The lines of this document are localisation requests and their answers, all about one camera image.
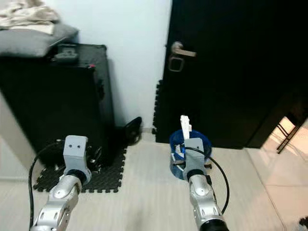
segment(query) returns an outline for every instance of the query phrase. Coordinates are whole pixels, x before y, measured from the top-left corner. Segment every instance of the black cable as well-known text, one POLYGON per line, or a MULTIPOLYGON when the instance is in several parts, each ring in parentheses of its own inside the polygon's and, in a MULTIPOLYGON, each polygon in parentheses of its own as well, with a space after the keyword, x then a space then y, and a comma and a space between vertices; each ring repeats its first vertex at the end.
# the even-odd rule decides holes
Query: black cable
POLYGON ((58 144, 60 141, 57 141, 55 143, 51 143, 48 144, 45 148, 43 148, 42 150, 40 150, 37 154, 37 156, 34 158, 32 165, 30 167, 29 170, 29 176, 28 176, 28 189, 29 189, 29 197, 30 197, 30 223, 29 223, 29 230, 31 229, 31 227, 33 226, 33 216, 34 216, 34 203, 33 203, 33 193, 32 193, 32 172, 33 172, 33 168, 34 165, 36 163, 36 161, 40 158, 41 154, 49 149, 50 147, 58 144))
POLYGON ((229 183, 228 183, 228 179, 227 179, 227 176, 225 174, 225 172, 222 170, 221 166, 212 158, 210 157, 209 155, 206 155, 204 152, 202 152, 201 150, 197 149, 197 148, 192 148, 192 147, 185 147, 185 149, 187 150, 193 150, 193 151, 196 151, 196 152, 199 152, 201 154, 203 154, 206 158, 209 158, 217 167, 218 169, 221 171, 224 179, 225 179, 225 182, 226 182, 226 187, 227 187, 227 199, 226 199, 226 203, 222 209, 222 214, 224 214, 224 212, 226 211, 226 208, 229 204, 229 198, 230 198, 230 188, 229 188, 229 183))

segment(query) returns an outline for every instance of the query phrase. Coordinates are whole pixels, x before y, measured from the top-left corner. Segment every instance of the towel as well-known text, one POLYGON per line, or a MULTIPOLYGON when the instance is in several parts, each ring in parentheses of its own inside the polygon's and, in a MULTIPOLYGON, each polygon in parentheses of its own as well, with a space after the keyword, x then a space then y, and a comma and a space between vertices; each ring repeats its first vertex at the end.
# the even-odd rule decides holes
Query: towel
POLYGON ((52 35, 58 14, 40 0, 16 0, 0 11, 0 29, 32 29, 52 35))

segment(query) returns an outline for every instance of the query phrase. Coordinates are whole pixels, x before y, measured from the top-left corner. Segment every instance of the door handle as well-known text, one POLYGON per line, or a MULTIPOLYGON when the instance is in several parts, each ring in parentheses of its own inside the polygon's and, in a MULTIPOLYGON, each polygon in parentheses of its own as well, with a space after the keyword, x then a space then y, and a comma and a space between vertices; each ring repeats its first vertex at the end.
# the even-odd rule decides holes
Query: door handle
POLYGON ((171 52, 173 54, 180 54, 190 57, 196 57, 197 55, 196 52, 183 50, 183 44, 181 42, 174 42, 171 46, 171 52))

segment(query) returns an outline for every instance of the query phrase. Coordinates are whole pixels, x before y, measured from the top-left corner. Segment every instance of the tiled floor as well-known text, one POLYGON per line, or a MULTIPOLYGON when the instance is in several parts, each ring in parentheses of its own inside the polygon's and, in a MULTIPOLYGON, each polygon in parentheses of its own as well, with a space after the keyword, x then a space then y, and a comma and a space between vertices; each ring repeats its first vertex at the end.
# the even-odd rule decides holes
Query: tiled floor
MULTIPOLYGON (((230 183, 230 203, 224 215, 230 231, 300 230, 298 219, 308 215, 303 154, 287 149, 277 155, 270 150, 273 144, 266 143, 261 150, 213 149, 230 183), (289 164, 293 167, 285 170, 289 164)), ((172 175, 169 155, 168 144, 155 143, 151 134, 144 133, 137 145, 128 148, 119 192, 82 193, 67 230, 197 230, 188 183, 172 175)), ((209 174, 222 206, 223 178, 216 168, 209 174)), ((34 193, 36 215, 47 196, 34 193)), ((27 230, 28 206, 26 182, 0 181, 0 230, 27 230)))
MULTIPOLYGON (((282 125, 289 131, 293 127, 287 119, 282 125)), ((305 230, 298 221, 308 216, 308 121, 277 154, 283 138, 275 129, 261 149, 247 151, 286 230, 305 230)))

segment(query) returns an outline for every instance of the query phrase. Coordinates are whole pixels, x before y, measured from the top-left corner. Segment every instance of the gray pillow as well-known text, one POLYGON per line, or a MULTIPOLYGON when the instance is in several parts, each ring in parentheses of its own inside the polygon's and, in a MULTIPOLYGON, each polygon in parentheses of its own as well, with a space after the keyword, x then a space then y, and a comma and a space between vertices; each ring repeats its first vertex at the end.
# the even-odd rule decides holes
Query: gray pillow
POLYGON ((64 24, 55 24, 53 35, 29 29, 0 30, 0 56, 41 58, 77 33, 76 28, 64 24))

